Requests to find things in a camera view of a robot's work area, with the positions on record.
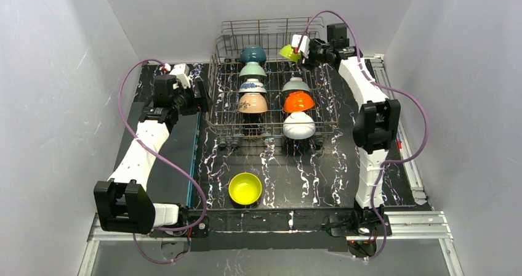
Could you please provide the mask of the cream white round bowl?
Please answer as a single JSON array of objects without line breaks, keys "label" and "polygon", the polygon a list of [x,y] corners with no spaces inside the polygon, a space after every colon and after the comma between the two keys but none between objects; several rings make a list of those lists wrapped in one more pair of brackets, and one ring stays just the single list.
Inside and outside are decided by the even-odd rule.
[{"label": "cream white round bowl", "polygon": [[240,113],[265,113],[268,111],[267,101],[260,93],[246,93],[239,100],[238,111]]}]

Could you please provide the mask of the white square bowl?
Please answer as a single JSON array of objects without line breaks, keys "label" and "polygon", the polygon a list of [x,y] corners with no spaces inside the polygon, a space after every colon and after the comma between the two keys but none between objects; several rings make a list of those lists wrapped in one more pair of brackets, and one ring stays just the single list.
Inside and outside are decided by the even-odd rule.
[{"label": "white square bowl", "polygon": [[279,50],[279,55],[291,62],[298,62],[302,58],[302,54],[290,44],[283,46]]}]

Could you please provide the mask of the blue floral bowl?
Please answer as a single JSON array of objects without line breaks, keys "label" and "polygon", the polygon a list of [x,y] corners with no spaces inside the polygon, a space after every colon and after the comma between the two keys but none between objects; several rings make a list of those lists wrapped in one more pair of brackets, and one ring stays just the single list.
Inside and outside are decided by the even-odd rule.
[{"label": "blue floral bowl", "polygon": [[259,94],[266,94],[267,90],[265,85],[260,82],[257,78],[248,78],[243,82],[240,87],[239,91],[240,94],[245,93],[259,93]]}]

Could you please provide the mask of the pale green shallow bowl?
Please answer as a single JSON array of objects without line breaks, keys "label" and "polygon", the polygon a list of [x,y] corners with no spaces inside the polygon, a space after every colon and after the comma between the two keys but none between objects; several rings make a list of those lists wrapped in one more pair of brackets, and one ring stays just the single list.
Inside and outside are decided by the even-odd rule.
[{"label": "pale green shallow bowl", "polygon": [[306,93],[310,93],[311,89],[308,84],[300,77],[291,77],[288,82],[286,82],[281,90],[284,94],[290,94],[296,91],[303,91]]}]

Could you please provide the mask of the green celadon bowl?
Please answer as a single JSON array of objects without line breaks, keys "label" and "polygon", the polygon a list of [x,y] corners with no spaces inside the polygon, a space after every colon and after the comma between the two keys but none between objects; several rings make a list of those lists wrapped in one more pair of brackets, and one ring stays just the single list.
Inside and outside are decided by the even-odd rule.
[{"label": "green celadon bowl", "polygon": [[239,77],[243,76],[262,76],[266,77],[267,74],[263,67],[260,66],[258,62],[247,62],[245,66],[242,67]]}]

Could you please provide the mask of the tan interior dark bowl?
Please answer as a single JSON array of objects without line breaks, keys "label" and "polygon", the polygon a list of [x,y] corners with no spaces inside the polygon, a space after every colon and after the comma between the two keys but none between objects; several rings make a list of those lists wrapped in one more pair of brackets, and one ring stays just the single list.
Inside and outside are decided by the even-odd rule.
[{"label": "tan interior dark bowl", "polygon": [[241,63],[257,62],[263,64],[267,61],[267,55],[262,47],[248,45],[241,51],[239,61]]}]

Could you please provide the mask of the orange striped bowl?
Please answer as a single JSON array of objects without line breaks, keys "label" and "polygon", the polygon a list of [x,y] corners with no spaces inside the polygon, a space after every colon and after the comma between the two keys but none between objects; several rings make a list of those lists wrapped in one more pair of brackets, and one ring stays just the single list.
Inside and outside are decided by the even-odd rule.
[{"label": "orange striped bowl", "polygon": [[286,113],[302,112],[315,106],[315,101],[310,94],[304,91],[290,93],[284,101],[283,110]]}]

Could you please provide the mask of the white ribbed bowl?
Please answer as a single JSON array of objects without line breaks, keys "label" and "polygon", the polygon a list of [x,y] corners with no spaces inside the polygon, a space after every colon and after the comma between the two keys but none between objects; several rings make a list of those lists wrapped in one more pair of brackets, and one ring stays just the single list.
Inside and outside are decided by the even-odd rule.
[{"label": "white ribbed bowl", "polygon": [[290,139],[307,139],[315,132],[315,122],[305,112],[293,112],[283,122],[283,134]]}]

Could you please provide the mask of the yellow rimmed bowl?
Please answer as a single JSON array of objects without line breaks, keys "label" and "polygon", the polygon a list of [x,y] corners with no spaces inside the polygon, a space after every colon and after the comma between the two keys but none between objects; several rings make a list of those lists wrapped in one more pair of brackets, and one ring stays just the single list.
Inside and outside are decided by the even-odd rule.
[{"label": "yellow rimmed bowl", "polygon": [[233,202],[247,206],[260,198],[263,193],[263,185],[255,174],[242,172],[231,179],[228,193]]}]

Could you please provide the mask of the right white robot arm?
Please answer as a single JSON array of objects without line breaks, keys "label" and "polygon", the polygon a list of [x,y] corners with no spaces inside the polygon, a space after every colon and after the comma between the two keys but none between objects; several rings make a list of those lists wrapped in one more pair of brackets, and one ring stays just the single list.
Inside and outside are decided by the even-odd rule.
[{"label": "right white robot arm", "polygon": [[329,24],[326,41],[310,41],[308,58],[314,67],[332,66],[352,91],[359,107],[352,129],[359,151],[355,201],[360,209],[378,208],[383,205],[381,170],[396,139],[401,105],[377,87],[347,31],[343,23]]}]

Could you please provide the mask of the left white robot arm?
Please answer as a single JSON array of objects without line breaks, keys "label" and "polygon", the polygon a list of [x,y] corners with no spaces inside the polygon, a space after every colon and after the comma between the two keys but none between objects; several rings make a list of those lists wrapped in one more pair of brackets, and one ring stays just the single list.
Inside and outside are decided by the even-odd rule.
[{"label": "left white robot arm", "polygon": [[181,205],[154,203],[147,194],[151,170],[180,115],[206,113],[211,106],[207,84],[183,82],[180,75],[158,75],[151,99],[142,104],[133,139],[106,181],[94,187],[102,230],[148,234],[154,229],[184,226]]}]

